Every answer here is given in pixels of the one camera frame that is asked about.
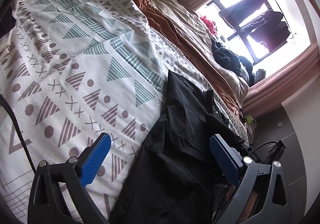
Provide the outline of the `black jacket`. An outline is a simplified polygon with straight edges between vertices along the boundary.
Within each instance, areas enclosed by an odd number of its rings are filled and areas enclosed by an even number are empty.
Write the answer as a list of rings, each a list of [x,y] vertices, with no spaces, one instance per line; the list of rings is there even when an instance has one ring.
[[[169,72],[164,112],[142,143],[110,223],[211,223],[223,192],[209,146],[214,134],[235,149],[244,145],[212,90]]]

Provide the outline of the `black clothes pile on bed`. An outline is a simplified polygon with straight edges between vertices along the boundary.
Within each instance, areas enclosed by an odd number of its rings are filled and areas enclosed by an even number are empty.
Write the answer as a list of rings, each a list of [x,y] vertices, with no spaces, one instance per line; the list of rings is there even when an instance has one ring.
[[[216,62],[224,69],[234,72],[238,77],[241,77],[249,85],[254,85],[255,74],[252,63],[244,56],[239,56],[231,50],[225,48],[220,42],[211,38],[212,53]]]

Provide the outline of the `red clothes on windowsill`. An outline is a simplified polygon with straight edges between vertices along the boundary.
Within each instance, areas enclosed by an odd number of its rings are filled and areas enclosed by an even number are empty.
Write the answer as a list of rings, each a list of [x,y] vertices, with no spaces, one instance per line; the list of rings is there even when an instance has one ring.
[[[214,35],[217,36],[217,29],[216,29],[216,23],[207,19],[207,17],[205,15],[200,16],[200,19],[204,22],[204,24],[207,26],[209,32]]]

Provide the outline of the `white bedside table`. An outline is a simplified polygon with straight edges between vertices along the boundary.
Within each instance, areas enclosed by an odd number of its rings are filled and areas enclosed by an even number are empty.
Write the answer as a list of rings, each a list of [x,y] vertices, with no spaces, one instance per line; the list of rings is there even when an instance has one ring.
[[[245,120],[246,120],[245,127],[247,130],[248,141],[249,141],[249,144],[253,144],[257,121],[251,115],[246,115]]]

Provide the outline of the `dark wardrobe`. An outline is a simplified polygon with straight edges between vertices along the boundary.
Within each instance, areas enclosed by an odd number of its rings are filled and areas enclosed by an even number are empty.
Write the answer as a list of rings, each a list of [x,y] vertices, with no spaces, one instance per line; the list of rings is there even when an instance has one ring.
[[[302,150],[293,125],[282,105],[259,116],[254,130],[252,147],[268,141],[281,140],[286,149],[280,158],[292,204],[292,222],[299,223],[306,207],[306,171]]]

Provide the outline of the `right pink curtain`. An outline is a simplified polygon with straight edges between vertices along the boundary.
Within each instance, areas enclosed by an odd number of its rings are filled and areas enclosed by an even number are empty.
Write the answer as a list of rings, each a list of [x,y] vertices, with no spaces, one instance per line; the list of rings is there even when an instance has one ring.
[[[264,115],[280,106],[317,74],[319,47],[315,42],[283,68],[250,87],[242,108],[254,118]]]

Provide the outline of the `patterned white bedspread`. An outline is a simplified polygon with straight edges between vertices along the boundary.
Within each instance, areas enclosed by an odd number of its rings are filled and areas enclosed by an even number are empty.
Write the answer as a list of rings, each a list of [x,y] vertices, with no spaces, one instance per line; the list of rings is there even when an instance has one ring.
[[[142,0],[27,0],[19,4],[1,57],[1,95],[23,141],[1,111],[1,196],[27,222],[34,173],[42,160],[65,162],[103,132],[111,150],[88,192],[108,216],[148,132],[164,111],[169,71],[212,90],[227,126],[246,138],[222,91],[157,32]]]

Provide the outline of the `hanging dark garment right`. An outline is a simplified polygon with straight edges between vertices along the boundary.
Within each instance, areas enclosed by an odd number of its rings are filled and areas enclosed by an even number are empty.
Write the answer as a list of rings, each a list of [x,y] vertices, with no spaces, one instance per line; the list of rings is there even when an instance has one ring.
[[[266,11],[241,31],[255,42],[264,45],[270,53],[278,49],[290,35],[289,27],[281,12]]]

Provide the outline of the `hanging dark garment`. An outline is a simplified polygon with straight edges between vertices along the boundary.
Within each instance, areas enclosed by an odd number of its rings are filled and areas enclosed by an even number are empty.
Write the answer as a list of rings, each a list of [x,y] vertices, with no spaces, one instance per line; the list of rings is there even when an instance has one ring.
[[[278,49],[290,35],[289,27],[281,12],[266,11],[241,31],[255,42],[264,45],[270,53]]]
[[[219,12],[219,16],[235,28],[239,26],[247,17],[257,11],[265,0],[241,0]]]

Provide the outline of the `beige duvet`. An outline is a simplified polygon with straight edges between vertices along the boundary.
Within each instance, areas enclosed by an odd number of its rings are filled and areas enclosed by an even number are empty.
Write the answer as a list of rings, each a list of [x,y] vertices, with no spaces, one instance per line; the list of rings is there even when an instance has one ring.
[[[150,0],[154,6],[168,17],[176,26],[179,32],[196,48],[206,60],[225,79],[233,92],[235,100],[242,105],[249,91],[249,86],[245,80],[238,77],[234,72],[224,69],[214,59],[212,53],[212,35],[207,26],[197,16],[176,0]]]

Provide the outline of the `hanging dark garment left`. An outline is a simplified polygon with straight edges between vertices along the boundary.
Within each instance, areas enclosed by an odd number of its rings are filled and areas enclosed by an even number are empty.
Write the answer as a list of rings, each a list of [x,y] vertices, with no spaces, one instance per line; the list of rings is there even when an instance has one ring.
[[[239,26],[247,17],[257,11],[265,0],[241,0],[219,12],[219,16],[235,28]]]

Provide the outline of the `orange brown blanket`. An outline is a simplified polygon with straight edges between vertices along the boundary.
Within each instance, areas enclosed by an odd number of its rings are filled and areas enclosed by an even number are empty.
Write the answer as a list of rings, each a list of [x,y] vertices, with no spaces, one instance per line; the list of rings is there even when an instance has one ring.
[[[204,23],[174,0],[133,1],[147,17],[149,25],[183,52],[210,82],[227,108],[238,115],[241,105],[237,91],[241,89],[241,81],[212,57],[212,42]]]

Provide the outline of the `folded black garment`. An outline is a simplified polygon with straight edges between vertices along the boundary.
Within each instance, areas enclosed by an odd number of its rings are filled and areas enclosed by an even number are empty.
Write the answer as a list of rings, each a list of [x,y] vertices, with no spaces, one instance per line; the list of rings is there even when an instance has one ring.
[[[0,21],[0,38],[8,34],[16,25],[16,18],[13,15],[12,5],[9,5]]]

